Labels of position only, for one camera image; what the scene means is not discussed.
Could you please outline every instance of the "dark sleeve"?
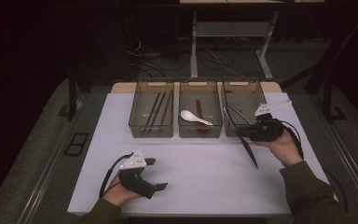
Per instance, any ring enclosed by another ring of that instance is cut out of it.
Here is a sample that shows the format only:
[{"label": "dark sleeve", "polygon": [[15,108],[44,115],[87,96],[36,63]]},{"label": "dark sleeve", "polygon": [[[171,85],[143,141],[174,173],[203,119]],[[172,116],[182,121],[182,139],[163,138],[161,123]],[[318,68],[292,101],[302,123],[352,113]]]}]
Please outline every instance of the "dark sleeve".
[{"label": "dark sleeve", "polygon": [[82,216],[77,224],[114,224],[117,223],[121,208],[104,199],[99,199],[89,213]]},{"label": "dark sleeve", "polygon": [[347,213],[334,199],[333,188],[318,179],[305,161],[280,172],[286,188],[286,200],[296,224],[350,223]]}]

